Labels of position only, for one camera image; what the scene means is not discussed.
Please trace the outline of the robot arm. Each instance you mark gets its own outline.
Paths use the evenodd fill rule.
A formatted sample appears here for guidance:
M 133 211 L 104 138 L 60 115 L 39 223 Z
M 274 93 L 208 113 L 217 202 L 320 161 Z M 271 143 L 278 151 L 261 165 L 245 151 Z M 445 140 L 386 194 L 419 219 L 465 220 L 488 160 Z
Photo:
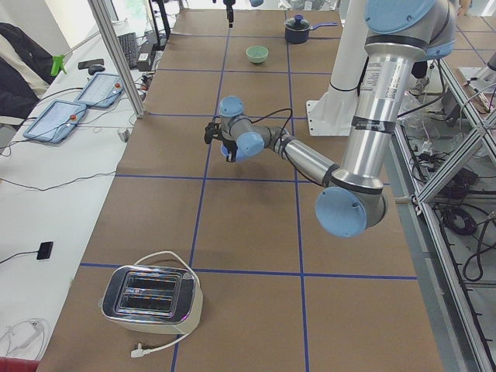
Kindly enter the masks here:
M 221 100 L 204 140 L 221 141 L 229 162 L 273 150 L 322 187 L 315 204 L 320 225 L 334 236 L 358 236 L 387 211 L 380 172 L 412 68 L 450 54 L 455 28 L 450 1 L 350 3 L 329 89 L 307 108 L 318 134 L 346 136 L 341 163 L 284 127 L 257 125 L 236 96 Z
M 264 0 L 249 0 L 249 4 L 251 7 L 259 7 L 264 3 Z M 233 6 L 236 4 L 236 0 L 223 0 L 222 4 L 226 8 L 226 19 L 228 22 L 228 26 L 230 29 L 233 28 L 234 23 L 234 9 Z

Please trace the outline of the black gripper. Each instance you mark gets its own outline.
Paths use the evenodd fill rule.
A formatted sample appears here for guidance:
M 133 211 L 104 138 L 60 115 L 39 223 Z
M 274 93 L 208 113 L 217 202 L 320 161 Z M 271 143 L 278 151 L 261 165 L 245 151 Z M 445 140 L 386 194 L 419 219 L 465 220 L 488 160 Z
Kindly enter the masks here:
M 228 19 L 229 28 L 232 28 L 234 22 L 233 6 L 236 4 L 236 0 L 223 0 L 223 4 L 226 6 L 226 15 Z
M 226 149 L 226 161 L 230 163 L 236 162 L 236 142 L 227 139 L 222 134 L 222 129 L 219 122 L 212 121 L 205 127 L 204 141 L 206 144 L 211 144 L 213 140 L 222 142 L 223 147 Z

